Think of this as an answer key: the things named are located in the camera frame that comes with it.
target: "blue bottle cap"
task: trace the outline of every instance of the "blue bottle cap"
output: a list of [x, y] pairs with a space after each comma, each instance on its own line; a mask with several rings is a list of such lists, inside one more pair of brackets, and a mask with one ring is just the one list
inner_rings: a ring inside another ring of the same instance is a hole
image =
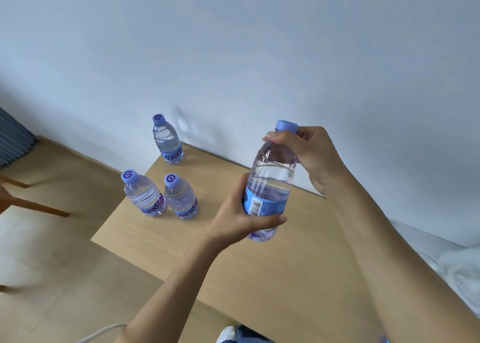
[[165, 185], [167, 187], [174, 188], [176, 187], [180, 182], [180, 177], [178, 177], [174, 173], [169, 173], [167, 176], [165, 176]]
[[153, 123], [155, 125], [164, 125], [165, 124], [165, 117], [163, 114], [155, 114], [153, 117]]
[[292, 123], [291, 121], [278, 120], [276, 122], [275, 130], [276, 131], [290, 131], [291, 133], [297, 133], [298, 124]]
[[123, 174], [121, 175], [121, 179], [123, 180], [124, 183], [134, 183], [135, 181], [138, 180], [138, 174], [135, 170], [126, 170], [126, 171], [123, 171]]

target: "white sneaker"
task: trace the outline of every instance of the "white sneaker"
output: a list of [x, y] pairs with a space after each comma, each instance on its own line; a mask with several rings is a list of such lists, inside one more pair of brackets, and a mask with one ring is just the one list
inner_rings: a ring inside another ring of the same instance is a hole
[[229, 326], [223, 329], [220, 335], [218, 336], [216, 343], [223, 343], [225, 341], [230, 341], [230, 340], [237, 341], [237, 328], [233, 326]]

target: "plastic water bottle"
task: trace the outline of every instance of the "plastic water bottle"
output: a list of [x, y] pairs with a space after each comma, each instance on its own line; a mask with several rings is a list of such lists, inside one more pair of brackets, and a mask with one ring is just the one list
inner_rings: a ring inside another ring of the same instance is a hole
[[165, 199], [180, 219], [191, 219], [198, 212], [194, 190], [174, 173], [165, 176]]
[[153, 137], [166, 162], [176, 165], [183, 160], [183, 149], [179, 136], [162, 114], [153, 116]]
[[[298, 125], [289, 121], [277, 121], [276, 131], [297, 132]], [[266, 141], [258, 151], [251, 167], [247, 188], [243, 197], [243, 210], [248, 215], [266, 216], [283, 213], [290, 188], [297, 156], [290, 148]], [[276, 228], [251, 233], [248, 238], [257, 242], [271, 239]]]
[[162, 193], [147, 176], [139, 175], [134, 170], [126, 170], [121, 179], [125, 183], [125, 194], [148, 217], [159, 216], [166, 208]]

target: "blue curtain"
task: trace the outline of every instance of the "blue curtain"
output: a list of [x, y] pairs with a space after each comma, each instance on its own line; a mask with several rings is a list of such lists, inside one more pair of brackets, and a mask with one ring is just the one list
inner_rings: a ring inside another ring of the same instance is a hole
[[36, 141], [27, 128], [0, 108], [0, 167], [30, 151]]

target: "shoe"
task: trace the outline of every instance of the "shoe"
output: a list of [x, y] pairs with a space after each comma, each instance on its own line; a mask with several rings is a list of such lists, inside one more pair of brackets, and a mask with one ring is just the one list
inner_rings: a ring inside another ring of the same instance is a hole
[[223, 329], [216, 343], [237, 343], [237, 328], [229, 326]]

